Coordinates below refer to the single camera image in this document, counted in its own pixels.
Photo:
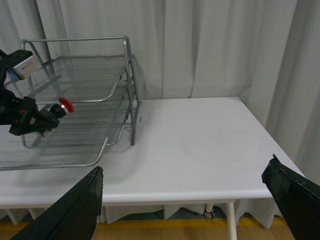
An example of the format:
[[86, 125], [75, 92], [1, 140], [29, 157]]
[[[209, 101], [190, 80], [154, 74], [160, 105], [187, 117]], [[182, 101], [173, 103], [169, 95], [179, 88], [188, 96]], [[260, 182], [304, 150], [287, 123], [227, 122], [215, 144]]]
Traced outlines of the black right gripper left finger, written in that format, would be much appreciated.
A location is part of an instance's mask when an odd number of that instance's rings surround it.
[[13, 240], [90, 240], [101, 214], [103, 168], [95, 167]]

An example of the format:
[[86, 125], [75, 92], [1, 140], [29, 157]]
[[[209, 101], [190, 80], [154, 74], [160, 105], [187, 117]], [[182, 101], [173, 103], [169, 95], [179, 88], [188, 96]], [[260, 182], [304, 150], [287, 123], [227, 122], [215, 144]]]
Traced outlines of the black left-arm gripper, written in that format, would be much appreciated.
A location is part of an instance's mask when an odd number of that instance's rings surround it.
[[0, 92], [0, 124], [10, 125], [9, 132], [21, 136], [51, 131], [60, 121], [51, 111], [39, 111], [33, 98], [19, 98], [5, 89]]

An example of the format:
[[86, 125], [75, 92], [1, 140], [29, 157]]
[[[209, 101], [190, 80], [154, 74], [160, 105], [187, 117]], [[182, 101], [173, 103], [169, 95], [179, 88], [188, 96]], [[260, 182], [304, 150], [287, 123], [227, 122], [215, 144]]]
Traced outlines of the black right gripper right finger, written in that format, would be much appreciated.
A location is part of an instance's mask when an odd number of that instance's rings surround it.
[[261, 178], [294, 238], [318, 240], [320, 186], [282, 164], [275, 155]]

